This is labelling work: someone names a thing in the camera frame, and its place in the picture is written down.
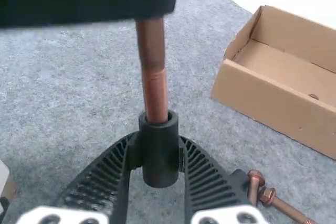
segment gray carpet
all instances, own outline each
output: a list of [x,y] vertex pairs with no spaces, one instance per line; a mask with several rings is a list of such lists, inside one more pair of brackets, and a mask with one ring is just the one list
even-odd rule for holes
[[[336,223],[336,163],[209,97],[224,50],[251,14],[231,0],[178,0],[165,22],[170,109],[180,133],[228,171],[261,170],[278,195]],[[0,33],[0,159],[19,188],[4,223],[48,204],[143,110],[133,22]],[[132,174],[129,224],[183,223],[183,176],[151,189]],[[294,223],[273,208],[272,223]]]

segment bolt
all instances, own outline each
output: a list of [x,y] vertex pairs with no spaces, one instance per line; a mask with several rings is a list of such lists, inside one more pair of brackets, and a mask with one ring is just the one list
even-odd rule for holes
[[248,177],[250,179],[250,186],[248,188],[248,198],[253,206],[257,206],[258,200],[258,188],[265,184],[264,176],[258,170],[250,170],[248,172]]
[[309,219],[300,211],[296,210],[291,205],[284,202],[282,199],[279,199],[276,196],[276,191],[274,188],[266,188],[260,190],[258,197],[260,201],[267,206],[274,206],[276,209],[281,211],[283,214],[287,215],[292,220],[300,224],[318,224],[316,221]]

